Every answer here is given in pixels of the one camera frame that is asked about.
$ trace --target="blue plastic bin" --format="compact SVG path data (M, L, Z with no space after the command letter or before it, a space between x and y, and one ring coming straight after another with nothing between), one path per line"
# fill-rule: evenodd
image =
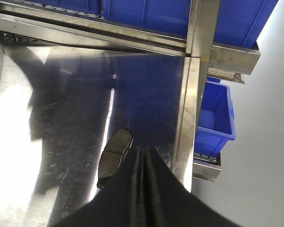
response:
M101 11L100 0L32 0L33 2L52 5L64 9L99 15Z
M215 42L251 48L278 0L222 0Z
M104 19L187 35L190 0L102 0Z
M251 48L278 0L221 0L215 42ZM187 35L190 0L102 0L104 18Z
M207 81L195 138L195 152L217 157L236 138L230 88Z

